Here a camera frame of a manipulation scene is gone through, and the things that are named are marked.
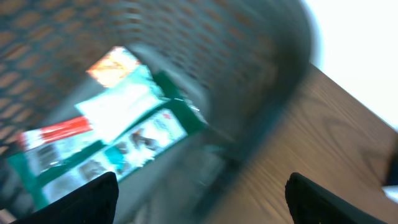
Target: wood grain surface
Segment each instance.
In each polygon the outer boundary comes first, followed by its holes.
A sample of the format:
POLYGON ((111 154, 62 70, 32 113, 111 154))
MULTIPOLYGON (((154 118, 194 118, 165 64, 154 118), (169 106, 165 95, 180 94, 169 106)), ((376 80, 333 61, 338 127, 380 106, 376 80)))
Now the wood grain surface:
POLYGON ((284 198, 292 172, 364 212, 398 223, 398 204, 381 190, 396 141, 392 128, 313 67, 273 135, 208 223, 293 223, 284 198))

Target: plastic bag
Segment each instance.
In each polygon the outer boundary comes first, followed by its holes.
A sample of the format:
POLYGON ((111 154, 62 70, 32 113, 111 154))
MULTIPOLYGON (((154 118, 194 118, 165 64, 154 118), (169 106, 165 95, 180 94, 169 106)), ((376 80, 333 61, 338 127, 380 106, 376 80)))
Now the plastic bag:
POLYGON ((76 105, 106 144, 115 140, 142 114, 167 100, 156 83, 147 79, 148 76, 149 70, 140 65, 115 87, 76 105))
POLYGON ((113 47, 86 72, 103 86, 114 87, 140 64, 140 61, 126 48, 113 47))
POLYGON ((21 133, 18 145, 25 151, 30 172, 38 176, 93 144, 98 138, 84 117, 21 133))
POLYGON ((164 151, 206 127, 206 123, 182 99, 166 73, 154 75, 154 81, 169 100, 143 113, 110 145, 96 141, 39 176, 35 176, 29 169, 25 154, 20 153, 8 158, 38 209, 60 199, 103 172, 115 172, 118 180, 123 181, 164 151), (165 121, 165 115, 172 120, 171 123, 165 121), (93 159, 102 162, 91 163, 94 167, 99 166, 95 174, 84 174, 81 167, 93 159))

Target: white wall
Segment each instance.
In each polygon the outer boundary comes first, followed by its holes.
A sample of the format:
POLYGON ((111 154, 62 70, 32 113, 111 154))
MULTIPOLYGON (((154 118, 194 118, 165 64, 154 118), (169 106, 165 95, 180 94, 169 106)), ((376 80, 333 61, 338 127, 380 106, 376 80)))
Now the white wall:
POLYGON ((398 129, 398 1, 302 0, 313 64, 398 129))

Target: black mesh wastebasket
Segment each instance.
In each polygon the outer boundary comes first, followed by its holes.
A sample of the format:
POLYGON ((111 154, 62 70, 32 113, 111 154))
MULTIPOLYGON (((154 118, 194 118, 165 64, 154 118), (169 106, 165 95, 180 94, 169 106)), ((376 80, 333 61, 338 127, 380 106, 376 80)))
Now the black mesh wastebasket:
MULTIPOLYGON (((176 189, 169 184, 176 178, 203 192, 190 206, 181 202, 185 210, 212 201, 215 188, 263 141, 310 58, 310 28, 298 0, 2 0, 0 17, 3 158, 18 152, 17 133, 78 116, 73 105, 103 90, 85 70, 115 45, 131 50, 152 73, 165 70, 208 121, 209 130, 163 156, 163 173, 144 169, 158 174, 146 187, 152 193, 131 207, 118 202, 118 223, 143 218, 143 211, 177 214, 148 205, 178 201, 165 193, 176 189)), ((3 207, 18 217, 33 212, 12 171, 2 174, 3 207)), ((137 181, 126 182, 121 194, 137 181)))

